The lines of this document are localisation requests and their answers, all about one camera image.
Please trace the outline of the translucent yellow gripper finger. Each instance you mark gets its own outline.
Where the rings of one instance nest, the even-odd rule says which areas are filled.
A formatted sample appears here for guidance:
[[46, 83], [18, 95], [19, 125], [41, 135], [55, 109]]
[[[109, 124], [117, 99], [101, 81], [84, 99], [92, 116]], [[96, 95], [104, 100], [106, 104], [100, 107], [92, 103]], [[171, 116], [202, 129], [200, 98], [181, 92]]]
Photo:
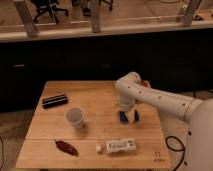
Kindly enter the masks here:
[[130, 124], [135, 122], [135, 110], [134, 109], [131, 109], [130, 111], [128, 111], [126, 113], [126, 115], [127, 115], [127, 118], [128, 118], [128, 121]]

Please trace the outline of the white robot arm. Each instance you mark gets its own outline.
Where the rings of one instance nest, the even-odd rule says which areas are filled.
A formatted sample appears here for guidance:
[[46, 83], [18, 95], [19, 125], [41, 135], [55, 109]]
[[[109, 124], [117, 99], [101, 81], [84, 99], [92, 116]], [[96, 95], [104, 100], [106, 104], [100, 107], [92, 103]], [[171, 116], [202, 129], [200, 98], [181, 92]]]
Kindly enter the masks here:
[[184, 171], [213, 171], [213, 98], [201, 100], [145, 87], [136, 72], [119, 78], [115, 89], [121, 106], [142, 101], [187, 122]]

